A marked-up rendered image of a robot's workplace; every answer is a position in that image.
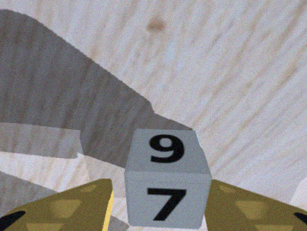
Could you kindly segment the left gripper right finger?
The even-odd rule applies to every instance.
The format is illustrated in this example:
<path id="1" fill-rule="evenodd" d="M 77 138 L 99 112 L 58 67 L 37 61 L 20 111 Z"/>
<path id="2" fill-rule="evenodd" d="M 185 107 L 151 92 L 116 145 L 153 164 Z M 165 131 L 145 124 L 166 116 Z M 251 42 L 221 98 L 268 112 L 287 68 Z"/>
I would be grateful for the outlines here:
<path id="1" fill-rule="evenodd" d="M 307 231 L 296 212 L 307 215 L 299 207 L 212 179 L 204 217 L 207 231 Z"/>

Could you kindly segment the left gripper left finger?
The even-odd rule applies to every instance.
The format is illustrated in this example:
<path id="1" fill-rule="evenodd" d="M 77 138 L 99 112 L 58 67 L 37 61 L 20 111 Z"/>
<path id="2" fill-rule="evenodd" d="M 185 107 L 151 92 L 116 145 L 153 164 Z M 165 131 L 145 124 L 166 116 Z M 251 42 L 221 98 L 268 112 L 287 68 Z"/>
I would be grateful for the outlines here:
<path id="1" fill-rule="evenodd" d="M 107 231 L 112 203 L 112 180 L 98 179 L 10 210 L 26 213 L 4 231 Z"/>

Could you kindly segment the grey number cube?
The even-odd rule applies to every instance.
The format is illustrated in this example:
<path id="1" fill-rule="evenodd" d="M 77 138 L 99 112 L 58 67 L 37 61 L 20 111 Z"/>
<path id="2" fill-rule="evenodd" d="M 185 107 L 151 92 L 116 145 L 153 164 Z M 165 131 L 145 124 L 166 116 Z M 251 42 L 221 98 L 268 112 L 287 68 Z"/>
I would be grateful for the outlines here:
<path id="1" fill-rule="evenodd" d="M 196 131 L 138 128 L 124 177 L 130 226 L 200 229 L 212 175 Z"/>

